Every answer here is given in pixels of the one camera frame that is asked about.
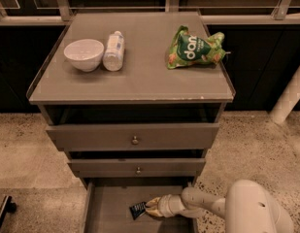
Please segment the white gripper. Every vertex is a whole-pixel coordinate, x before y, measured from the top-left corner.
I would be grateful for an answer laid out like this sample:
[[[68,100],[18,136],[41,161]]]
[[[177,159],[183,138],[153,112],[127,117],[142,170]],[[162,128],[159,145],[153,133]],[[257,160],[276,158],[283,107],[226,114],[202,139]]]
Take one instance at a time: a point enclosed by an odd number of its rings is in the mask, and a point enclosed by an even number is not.
[[[164,195],[161,198],[155,197],[146,203],[146,212],[150,216],[172,217],[179,215],[185,210],[185,206],[180,195]]]

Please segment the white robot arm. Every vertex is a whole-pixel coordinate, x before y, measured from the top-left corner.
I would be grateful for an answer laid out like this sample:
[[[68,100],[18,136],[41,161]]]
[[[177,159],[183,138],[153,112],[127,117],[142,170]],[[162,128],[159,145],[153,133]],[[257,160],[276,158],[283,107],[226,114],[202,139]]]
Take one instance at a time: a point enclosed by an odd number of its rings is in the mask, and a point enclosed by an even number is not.
[[[186,187],[146,203],[151,216],[198,218],[203,210],[225,220],[225,233],[294,233],[291,216],[259,183],[237,180],[225,197]]]

